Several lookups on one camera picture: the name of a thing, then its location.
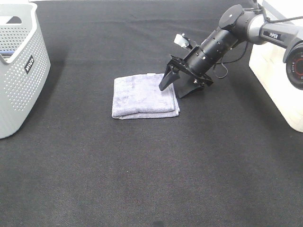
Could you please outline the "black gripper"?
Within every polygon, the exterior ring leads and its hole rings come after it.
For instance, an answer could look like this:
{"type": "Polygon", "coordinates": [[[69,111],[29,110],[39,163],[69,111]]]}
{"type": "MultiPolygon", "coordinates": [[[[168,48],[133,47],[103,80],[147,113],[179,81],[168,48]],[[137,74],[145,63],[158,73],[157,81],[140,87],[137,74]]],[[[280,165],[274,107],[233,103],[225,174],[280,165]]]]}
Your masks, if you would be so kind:
{"type": "Polygon", "coordinates": [[[213,84],[213,80],[206,75],[212,67],[212,61],[200,46],[195,46],[183,59],[173,55],[170,57],[171,60],[159,84],[160,91],[164,91],[176,81],[177,96],[183,98],[193,92],[203,90],[204,86],[198,83],[205,83],[208,86],[213,84]]]}

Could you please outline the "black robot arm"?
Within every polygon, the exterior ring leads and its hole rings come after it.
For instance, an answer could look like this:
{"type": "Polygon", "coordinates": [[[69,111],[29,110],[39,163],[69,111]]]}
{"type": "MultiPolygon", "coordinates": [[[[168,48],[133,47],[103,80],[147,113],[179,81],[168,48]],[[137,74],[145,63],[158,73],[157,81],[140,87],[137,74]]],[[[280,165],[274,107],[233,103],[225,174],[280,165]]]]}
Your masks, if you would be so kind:
{"type": "Polygon", "coordinates": [[[218,64],[224,66],[223,56],[242,42],[269,42],[284,48],[287,77],[295,88],[303,88],[303,28],[288,24],[286,19],[270,20],[259,4],[250,9],[240,4],[227,9],[218,27],[200,45],[184,34],[177,34],[174,42],[188,54],[183,59],[171,57],[159,89],[173,84],[179,98],[212,85],[206,72],[218,64]]]}

